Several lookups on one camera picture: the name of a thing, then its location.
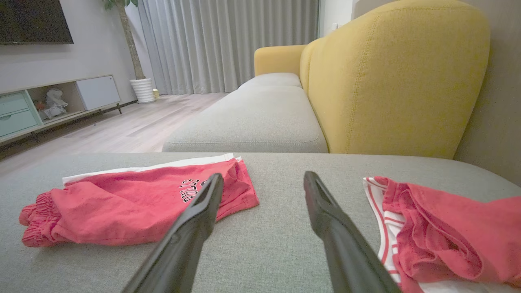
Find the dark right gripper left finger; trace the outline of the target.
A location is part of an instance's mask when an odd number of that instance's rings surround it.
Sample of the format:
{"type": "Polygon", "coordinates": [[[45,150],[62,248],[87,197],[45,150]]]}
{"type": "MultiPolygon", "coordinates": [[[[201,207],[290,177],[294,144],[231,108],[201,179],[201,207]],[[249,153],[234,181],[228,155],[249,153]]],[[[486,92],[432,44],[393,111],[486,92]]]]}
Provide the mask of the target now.
{"type": "Polygon", "coordinates": [[[142,263],[124,293],[189,293],[205,241],[213,232],[223,198],[223,176],[216,173],[176,219],[142,263]]]}

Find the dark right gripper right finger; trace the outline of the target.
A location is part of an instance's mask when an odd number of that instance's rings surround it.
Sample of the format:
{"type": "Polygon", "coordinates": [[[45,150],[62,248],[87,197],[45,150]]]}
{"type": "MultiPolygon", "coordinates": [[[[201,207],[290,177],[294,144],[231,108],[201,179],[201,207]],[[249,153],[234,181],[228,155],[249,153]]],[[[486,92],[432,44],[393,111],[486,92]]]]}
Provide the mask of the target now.
{"type": "Polygon", "coordinates": [[[323,241],[334,292],[399,293],[398,284],[314,171],[305,172],[304,190],[311,228],[323,241]]]}

